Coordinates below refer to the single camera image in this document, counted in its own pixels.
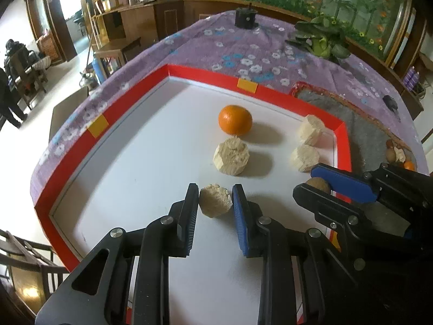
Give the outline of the brown oval fruit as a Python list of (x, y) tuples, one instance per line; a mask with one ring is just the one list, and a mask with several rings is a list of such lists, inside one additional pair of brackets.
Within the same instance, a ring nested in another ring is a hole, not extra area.
[(387, 148), (385, 156), (388, 163), (392, 164), (396, 162), (396, 151), (394, 148)]

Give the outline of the red date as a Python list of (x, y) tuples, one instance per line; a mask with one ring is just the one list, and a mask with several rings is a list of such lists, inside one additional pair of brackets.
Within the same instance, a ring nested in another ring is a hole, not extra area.
[(387, 148), (393, 148), (394, 147), (394, 143), (393, 140), (389, 139), (386, 141), (386, 146)]

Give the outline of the orange tangerine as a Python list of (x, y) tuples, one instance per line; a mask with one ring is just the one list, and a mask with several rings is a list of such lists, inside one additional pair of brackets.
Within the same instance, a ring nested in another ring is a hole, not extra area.
[(413, 163), (412, 161), (410, 161), (410, 160), (406, 160), (406, 161), (404, 162), (404, 168), (405, 168), (406, 170), (415, 171), (415, 165), (414, 165), (414, 163)]
[(242, 106), (225, 106), (218, 116), (219, 127), (226, 133), (233, 136), (243, 136), (252, 127), (252, 115)]

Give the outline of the large beige faceted chunk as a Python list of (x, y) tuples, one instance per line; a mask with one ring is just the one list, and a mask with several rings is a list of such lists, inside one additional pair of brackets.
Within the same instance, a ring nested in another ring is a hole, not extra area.
[(244, 171), (249, 159), (250, 152), (246, 143), (234, 136), (218, 144), (213, 163), (219, 172), (237, 176)]

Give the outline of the grey felt mat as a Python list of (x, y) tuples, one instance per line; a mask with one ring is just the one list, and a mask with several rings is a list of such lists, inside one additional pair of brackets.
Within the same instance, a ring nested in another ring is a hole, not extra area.
[[(324, 91), (316, 92), (305, 88), (296, 92), (295, 96), (325, 112), (334, 115), (346, 124), (352, 158), (352, 171), (362, 175), (366, 171), (379, 168), (386, 162), (386, 141), (389, 136), (373, 122), (356, 113), (352, 106), (331, 97)], [(356, 203), (366, 217), (372, 221), (373, 227), (394, 236), (403, 236), (409, 228), (409, 222), (381, 203)]]

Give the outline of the small black clip device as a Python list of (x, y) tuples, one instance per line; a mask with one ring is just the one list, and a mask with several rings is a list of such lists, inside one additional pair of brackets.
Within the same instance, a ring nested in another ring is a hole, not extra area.
[(385, 95), (382, 98), (384, 104), (386, 105), (386, 107), (393, 113), (393, 115), (396, 117), (396, 119), (398, 121), (400, 121), (400, 117), (399, 117), (399, 107), (398, 104), (396, 103), (396, 101), (389, 95)]

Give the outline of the red white shallow box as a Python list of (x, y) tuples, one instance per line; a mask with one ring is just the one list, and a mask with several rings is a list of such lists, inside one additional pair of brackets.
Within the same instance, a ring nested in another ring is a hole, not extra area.
[[(222, 174), (213, 163), (227, 139), (220, 111), (239, 105), (252, 115), (245, 137), (250, 159), (243, 173)], [(290, 157), (307, 115), (325, 124), (321, 160), (350, 170), (351, 154), (342, 120), (290, 95), (255, 86), (239, 87), (230, 76), (165, 65), (131, 87), (66, 151), (42, 189), (35, 210), (64, 265), (73, 269), (113, 228), (139, 230), (168, 214), (190, 183), (241, 184), (263, 213), (292, 230), (316, 221), (292, 197), (308, 174)], [(190, 256), (169, 261), (169, 308), (173, 324), (256, 324), (260, 258), (247, 259), (238, 245), (232, 213), (197, 215)]]

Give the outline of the purple spray bottles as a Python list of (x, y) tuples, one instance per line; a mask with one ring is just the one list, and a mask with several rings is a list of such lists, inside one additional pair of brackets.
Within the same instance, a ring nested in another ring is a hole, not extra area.
[(408, 90), (413, 90), (413, 88), (415, 87), (415, 85), (418, 83), (419, 80), (419, 72), (417, 72), (415, 70), (415, 67), (412, 66), (406, 73), (404, 79), (403, 79), (403, 83), (404, 86), (408, 89)]

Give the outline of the purple floral tablecloth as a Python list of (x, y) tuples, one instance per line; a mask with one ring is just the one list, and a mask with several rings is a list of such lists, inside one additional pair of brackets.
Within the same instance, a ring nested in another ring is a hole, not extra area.
[[(126, 63), (90, 95), (58, 130), (34, 169), (30, 195), (37, 201), (53, 171), (77, 139), (105, 108), (166, 64), (185, 65), (248, 79), (285, 94), (297, 82), (334, 93), (356, 106), (397, 136), (413, 152), (418, 171), (428, 173), (427, 159), (408, 108), (382, 73), (351, 54), (338, 64), (286, 43), (292, 24), (257, 15), (258, 26), (235, 26), (235, 12), (226, 11), (198, 21), (164, 38)], [(391, 96), (400, 121), (382, 98)]]

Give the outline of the black cylindrical device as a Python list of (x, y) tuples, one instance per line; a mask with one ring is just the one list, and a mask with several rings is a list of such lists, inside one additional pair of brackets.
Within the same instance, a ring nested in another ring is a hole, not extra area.
[(257, 11), (252, 8), (252, 3), (247, 7), (238, 7), (235, 14), (235, 26), (243, 30), (253, 30), (257, 23), (255, 17)]

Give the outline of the wooden side table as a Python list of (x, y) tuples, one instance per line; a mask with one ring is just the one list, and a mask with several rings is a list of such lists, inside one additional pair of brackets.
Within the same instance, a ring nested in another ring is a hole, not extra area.
[(108, 62), (105, 62), (105, 59), (114, 59), (119, 67), (123, 67), (127, 63), (126, 53), (140, 46), (141, 37), (115, 39), (95, 51), (94, 58), (97, 60), (104, 77), (108, 79), (112, 73), (109, 72)]

